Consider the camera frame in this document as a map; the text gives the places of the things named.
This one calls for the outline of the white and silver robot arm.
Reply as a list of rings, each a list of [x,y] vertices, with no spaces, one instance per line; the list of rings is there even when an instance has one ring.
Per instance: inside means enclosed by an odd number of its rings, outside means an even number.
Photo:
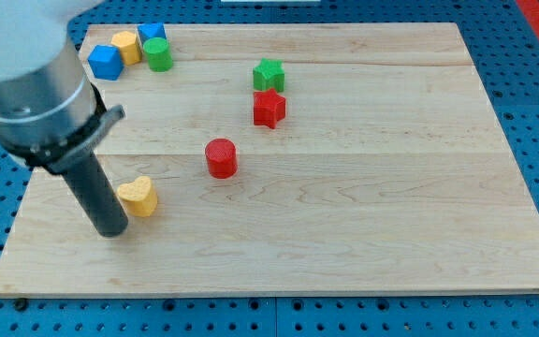
[[[98,0],[0,0],[0,143],[28,167],[69,171],[124,117],[106,108],[67,24]]]

